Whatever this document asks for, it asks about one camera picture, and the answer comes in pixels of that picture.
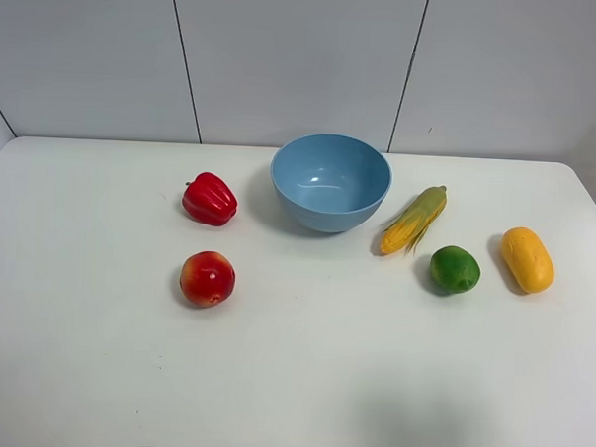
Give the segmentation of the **blue plastic bowl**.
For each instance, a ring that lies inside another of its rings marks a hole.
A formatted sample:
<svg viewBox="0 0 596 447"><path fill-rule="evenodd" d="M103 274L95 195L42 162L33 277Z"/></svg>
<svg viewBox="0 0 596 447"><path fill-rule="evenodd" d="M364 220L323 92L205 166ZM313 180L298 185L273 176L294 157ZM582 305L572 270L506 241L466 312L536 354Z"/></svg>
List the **blue plastic bowl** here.
<svg viewBox="0 0 596 447"><path fill-rule="evenodd" d="M270 173L286 213L312 231L331 234L364 223L392 181L382 153L339 134L308 135L285 144L272 158Z"/></svg>

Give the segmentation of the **yellow mango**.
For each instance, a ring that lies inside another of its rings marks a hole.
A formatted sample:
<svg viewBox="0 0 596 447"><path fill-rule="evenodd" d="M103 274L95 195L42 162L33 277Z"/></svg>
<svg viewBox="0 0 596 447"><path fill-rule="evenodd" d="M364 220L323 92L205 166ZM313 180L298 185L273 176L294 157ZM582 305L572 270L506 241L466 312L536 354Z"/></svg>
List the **yellow mango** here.
<svg viewBox="0 0 596 447"><path fill-rule="evenodd" d="M500 254L519 287L528 294L546 290L553 282L553 261L537 234L512 227L502 236Z"/></svg>

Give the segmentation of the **red bell pepper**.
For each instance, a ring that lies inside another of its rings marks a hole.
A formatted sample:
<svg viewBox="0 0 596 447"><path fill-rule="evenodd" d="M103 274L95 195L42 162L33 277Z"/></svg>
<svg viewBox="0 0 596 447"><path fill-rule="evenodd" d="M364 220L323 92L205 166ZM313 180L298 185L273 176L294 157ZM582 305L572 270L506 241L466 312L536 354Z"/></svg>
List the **red bell pepper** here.
<svg viewBox="0 0 596 447"><path fill-rule="evenodd" d="M236 200L222 179L211 172L202 172L187 185L181 203L197 222L223 226L235 216Z"/></svg>

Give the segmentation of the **green lime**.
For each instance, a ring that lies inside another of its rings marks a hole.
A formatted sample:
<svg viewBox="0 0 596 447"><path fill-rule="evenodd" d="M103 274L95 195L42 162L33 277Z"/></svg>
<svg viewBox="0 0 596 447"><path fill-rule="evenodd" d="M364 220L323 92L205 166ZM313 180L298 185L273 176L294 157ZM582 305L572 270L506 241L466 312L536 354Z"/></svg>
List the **green lime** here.
<svg viewBox="0 0 596 447"><path fill-rule="evenodd" d="M445 292L460 294L478 283L481 269L474 257L458 246L444 246L430 259L430 277Z"/></svg>

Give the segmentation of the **yellow corn cob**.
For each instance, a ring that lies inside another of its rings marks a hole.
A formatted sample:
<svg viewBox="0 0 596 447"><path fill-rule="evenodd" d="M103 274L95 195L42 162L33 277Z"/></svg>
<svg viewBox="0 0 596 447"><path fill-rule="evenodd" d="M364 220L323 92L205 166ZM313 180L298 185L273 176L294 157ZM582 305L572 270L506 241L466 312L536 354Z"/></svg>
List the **yellow corn cob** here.
<svg viewBox="0 0 596 447"><path fill-rule="evenodd" d="M379 253L390 255L401 250L415 251L429 226L445 209L447 201L445 185L422 191L384 231Z"/></svg>

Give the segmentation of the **red pomegranate fruit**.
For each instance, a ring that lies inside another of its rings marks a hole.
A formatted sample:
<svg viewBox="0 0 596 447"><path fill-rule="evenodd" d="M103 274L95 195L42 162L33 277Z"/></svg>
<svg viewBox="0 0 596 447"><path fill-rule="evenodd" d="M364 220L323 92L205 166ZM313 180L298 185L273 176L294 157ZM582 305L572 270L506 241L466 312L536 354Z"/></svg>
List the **red pomegranate fruit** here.
<svg viewBox="0 0 596 447"><path fill-rule="evenodd" d="M197 308L209 308L226 301L235 288L235 271L217 251L190 256L181 267L183 296Z"/></svg>

